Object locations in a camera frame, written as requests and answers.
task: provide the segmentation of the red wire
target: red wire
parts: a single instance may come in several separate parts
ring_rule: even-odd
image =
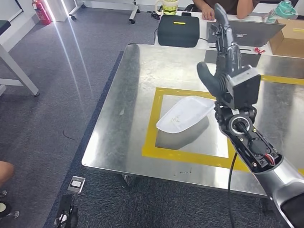
[[[275,159],[272,155],[266,153],[265,154],[265,157],[266,157],[267,160],[269,160],[271,165],[272,166],[275,165]]]

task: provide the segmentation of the cardboard box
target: cardboard box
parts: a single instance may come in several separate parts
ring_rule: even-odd
[[[269,40],[272,54],[304,58],[304,20],[278,19],[286,24]]]

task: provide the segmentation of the yellow tape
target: yellow tape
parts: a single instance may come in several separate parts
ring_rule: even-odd
[[[262,75],[262,79],[270,82],[304,85],[304,79],[297,79],[297,78]],[[156,123],[159,120],[164,95],[175,95],[175,96],[195,95],[209,99],[215,99],[211,94],[207,92],[182,90],[182,89],[156,88],[153,104],[152,106],[150,120],[148,124],[146,141],[142,149],[143,156],[167,159],[180,162],[195,163],[195,164],[208,165],[214,167],[223,167],[227,169],[230,168],[232,160],[235,151],[232,146],[232,144],[230,142],[230,140],[228,139],[227,139],[228,154],[229,154],[228,158],[155,147],[156,138],[158,136],[158,129],[156,128]],[[248,168],[246,167],[246,165],[244,164],[244,162],[242,162],[238,156],[235,163],[234,169],[249,172]],[[299,169],[299,171],[302,175],[304,175],[304,169]]]
[[[186,25],[186,22],[177,22],[177,21],[174,21],[173,24]]]
[[[304,86],[304,79],[300,79],[300,78],[262,75],[262,80],[269,81],[269,82],[278,82],[278,83],[285,83],[285,84],[293,84],[293,85],[302,85],[302,86]]]
[[[293,29],[293,31],[294,31],[294,32],[304,32],[304,29],[302,29],[302,28],[294,28],[294,29]]]

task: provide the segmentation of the teal container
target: teal container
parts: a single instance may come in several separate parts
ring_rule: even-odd
[[[269,13],[267,22],[275,23],[276,19],[288,19],[296,14],[296,10],[291,4],[290,0],[284,0],[275,9]]]

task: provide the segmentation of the person's hand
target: person's hand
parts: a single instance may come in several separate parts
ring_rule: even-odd
[[[214,10],[208,4],[205,4],[201,11],[201,17],[204,20],[214,20]]]

